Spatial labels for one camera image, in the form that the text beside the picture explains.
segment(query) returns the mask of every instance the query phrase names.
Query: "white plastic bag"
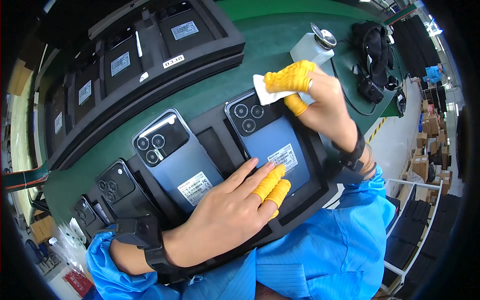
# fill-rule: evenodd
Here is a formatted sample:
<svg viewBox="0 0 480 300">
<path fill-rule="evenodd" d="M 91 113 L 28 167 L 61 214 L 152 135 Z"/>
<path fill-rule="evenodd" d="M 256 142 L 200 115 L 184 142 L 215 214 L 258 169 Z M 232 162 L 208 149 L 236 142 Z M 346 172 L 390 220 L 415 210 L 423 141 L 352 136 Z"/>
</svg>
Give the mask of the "white plastic bag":
<svg viewBox="0 0 480 300">
<path fill-rule="evenodd" d="M 48 240 L 50 248 L 60 256 L 75 272 L 83 274 L 87 270 L 85 237 L 80 237 L 70 225 L 62 224 Z"/>
</svg>

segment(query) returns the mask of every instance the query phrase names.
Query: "metal bottle lid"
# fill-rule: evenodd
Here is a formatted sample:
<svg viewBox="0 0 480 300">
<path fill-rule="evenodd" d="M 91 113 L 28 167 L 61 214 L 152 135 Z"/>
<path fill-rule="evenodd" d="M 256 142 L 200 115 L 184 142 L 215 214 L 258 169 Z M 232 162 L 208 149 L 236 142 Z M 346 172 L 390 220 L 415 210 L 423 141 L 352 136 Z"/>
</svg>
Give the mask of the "metal bottle lid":
<svg viewBox="0 0 480 300">
<path fill-rule="evenodd" d="M 326 29 L 319 29 L 317 25 L 310 23 L 310 27 L 315 33 L 315 41 L 325 50 L 331 50 L 336 46 L 336 38 Z"/>
</svg>

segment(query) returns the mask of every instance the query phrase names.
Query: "number label 0338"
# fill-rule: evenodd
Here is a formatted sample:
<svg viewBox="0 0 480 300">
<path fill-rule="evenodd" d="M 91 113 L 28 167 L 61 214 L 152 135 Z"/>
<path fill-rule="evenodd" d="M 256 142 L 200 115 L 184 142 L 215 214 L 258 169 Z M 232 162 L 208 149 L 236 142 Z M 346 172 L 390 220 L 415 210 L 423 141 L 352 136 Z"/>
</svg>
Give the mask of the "number label 0338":
<svg viewBox="0 0 480 300">
<path fill-rule="evenodd" d="M 181 62 L 181 61 L 184 61 L 185 58 L 183 57 L 183 54 L 180 54 L 178 55 L 177 57 L 174 57 L 170 60 L 167 60 L 163 63 L 163 68 L 166 69 L 174 64 L 176 64 L 177 62 Z"/>
</svg>

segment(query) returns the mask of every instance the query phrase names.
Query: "white dispenser bottle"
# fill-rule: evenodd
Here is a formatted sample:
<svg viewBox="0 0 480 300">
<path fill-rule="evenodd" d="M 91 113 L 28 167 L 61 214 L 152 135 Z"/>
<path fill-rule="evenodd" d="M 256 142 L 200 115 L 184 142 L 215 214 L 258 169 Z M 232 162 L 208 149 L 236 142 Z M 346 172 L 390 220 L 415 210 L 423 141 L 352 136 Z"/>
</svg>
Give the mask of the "white dispenser bottle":
<svg viewBox="0 0 480 300">
<path fill-rule="evenodd" d="M 308 60 L 321 66 L 333 57 L 333 48 L 336 39 L 328 30 L 319 29 L 317 25 L 310 23 L 313 33 L 307 32 L 300 41 L 290 50 L 293 62 Z M 307 104 L 313 102 L 309 95 L 299 93 L 300 98 Z"/>
</svg>

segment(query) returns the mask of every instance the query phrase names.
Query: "factory floor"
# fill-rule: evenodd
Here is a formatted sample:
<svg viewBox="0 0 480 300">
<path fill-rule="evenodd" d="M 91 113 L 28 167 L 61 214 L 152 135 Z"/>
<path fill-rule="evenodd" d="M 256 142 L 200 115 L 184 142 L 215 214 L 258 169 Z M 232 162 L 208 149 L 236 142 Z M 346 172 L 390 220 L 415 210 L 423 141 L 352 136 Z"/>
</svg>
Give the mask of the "factory floor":
<svg viewBox="0 0 480 300">
<path fill-rule="evenodd" d="M 370 146 L 373 150 L 373 157 L 383 170 L 382 177 L 387 180 L 399 179 L 403 166 L 405 165 L 409 152 L 416 146 L 416 135 L 418 132 L 418 120 L 420 117 L 421 90 L 417 83 L 407 81 L 403 91 L 407 97 L 407 108 L 404 116 L 379 118 L 370 129 L 364 134 L 367 141 L 375 129 Z M 343 185 L 338 185 L 338 193 L 324 207 L 335 208 L 343 191 Z"/>
</svg>

